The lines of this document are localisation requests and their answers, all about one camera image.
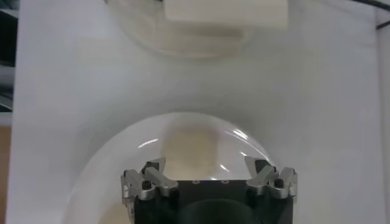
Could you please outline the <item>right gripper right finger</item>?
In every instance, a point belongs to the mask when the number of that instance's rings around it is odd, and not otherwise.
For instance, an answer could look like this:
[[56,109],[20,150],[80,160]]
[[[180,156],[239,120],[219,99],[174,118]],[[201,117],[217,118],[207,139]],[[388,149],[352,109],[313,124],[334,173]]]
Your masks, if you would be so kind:
[[266,159],[245,156],[244,161],[251,178],[246,181],[256,195],[270,194],[272,198],[286,199],[297,197],[297,172],[285,167],[281,172]]

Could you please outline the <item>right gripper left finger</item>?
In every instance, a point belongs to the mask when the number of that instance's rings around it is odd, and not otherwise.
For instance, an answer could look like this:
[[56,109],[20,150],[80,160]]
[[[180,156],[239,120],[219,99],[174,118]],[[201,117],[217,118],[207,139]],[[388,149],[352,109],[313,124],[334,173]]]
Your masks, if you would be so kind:
[[179,182],[164,176],[166,158],[161,157],[147,161],[137,172],[134,169],[125,170],[121,175],[122,204],[127,209],[130,220],[135,219],[135,200],[148,201],[159,193],[170,197],[178,190]]

